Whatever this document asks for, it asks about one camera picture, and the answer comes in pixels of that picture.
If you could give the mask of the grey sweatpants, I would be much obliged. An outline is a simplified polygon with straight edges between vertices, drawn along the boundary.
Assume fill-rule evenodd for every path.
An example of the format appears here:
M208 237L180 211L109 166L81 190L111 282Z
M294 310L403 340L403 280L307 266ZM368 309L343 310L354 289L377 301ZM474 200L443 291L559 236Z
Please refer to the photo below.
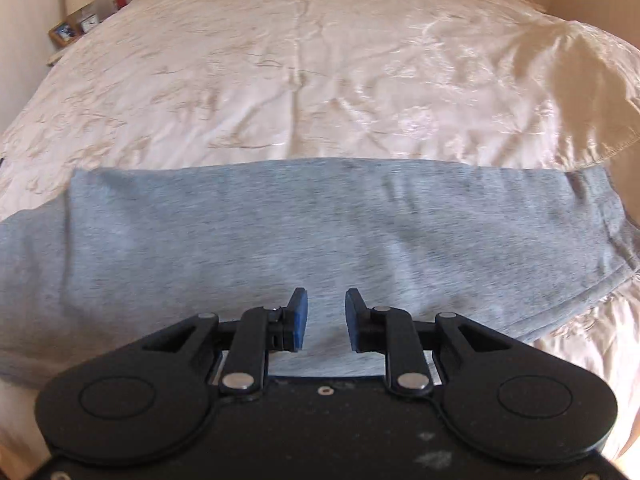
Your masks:
M373 374L349 351L344 295L456 311L524 341L628 280L639 231L601 167L477 168L307 159L77 171L1 225L1 375L62 370L192 315L236 318L309 294L283 375Z

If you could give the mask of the cream embroidered bedspread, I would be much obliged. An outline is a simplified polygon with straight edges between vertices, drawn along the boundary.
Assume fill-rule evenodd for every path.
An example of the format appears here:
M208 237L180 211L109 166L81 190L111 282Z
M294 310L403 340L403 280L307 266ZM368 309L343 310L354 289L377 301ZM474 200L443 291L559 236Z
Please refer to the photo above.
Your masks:
M601 167L639 231L639 53L518 0L136 0L75 44L2 133L1 224L77 171L330 158ZM632 451L639 267L526 342L610 384L605 453ZM48 456L43 385L1 375L12 479Z

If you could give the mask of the small white alarm clock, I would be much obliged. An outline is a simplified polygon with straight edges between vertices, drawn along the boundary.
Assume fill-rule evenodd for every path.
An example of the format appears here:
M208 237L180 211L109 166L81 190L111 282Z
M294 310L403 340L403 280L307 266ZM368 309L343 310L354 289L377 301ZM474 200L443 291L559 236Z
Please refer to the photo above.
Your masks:
M80 29L84 34L88 34L88 32L91 32L99 24L99 17L95 13L85 16L79 22Z

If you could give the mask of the wooden picture frame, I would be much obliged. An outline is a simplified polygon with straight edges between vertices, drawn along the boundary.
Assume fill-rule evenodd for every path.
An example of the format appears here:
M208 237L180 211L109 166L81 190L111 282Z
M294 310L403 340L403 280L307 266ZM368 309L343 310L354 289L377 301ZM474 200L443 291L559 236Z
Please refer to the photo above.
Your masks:
M82 32L78 26L70 21L59 22L48 32L48 36L55 47L60 49L70 46L77 41L81 35Z

